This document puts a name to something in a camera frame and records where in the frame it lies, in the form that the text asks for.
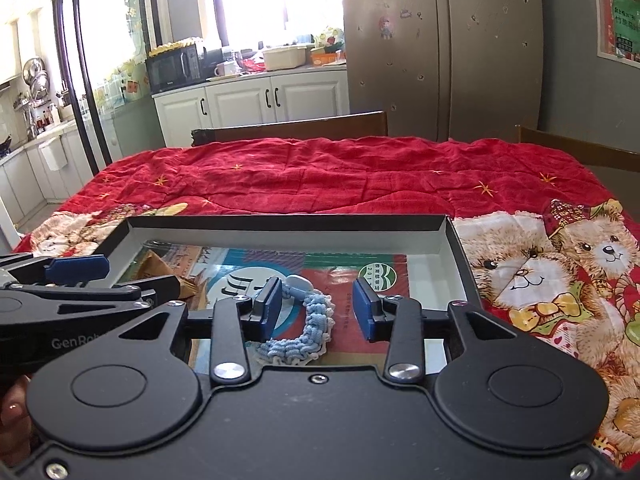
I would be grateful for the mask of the person's left hand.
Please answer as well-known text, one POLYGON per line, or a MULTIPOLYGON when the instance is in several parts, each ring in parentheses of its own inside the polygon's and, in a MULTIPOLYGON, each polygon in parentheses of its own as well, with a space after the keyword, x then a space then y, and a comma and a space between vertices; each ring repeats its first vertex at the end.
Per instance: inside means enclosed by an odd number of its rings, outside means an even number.
POLYGON ((28 376, 18 378, 1 401, 0 460, 6 466, 15 466, 30 454, 32 420, 26 408, 29 383, 28 376))

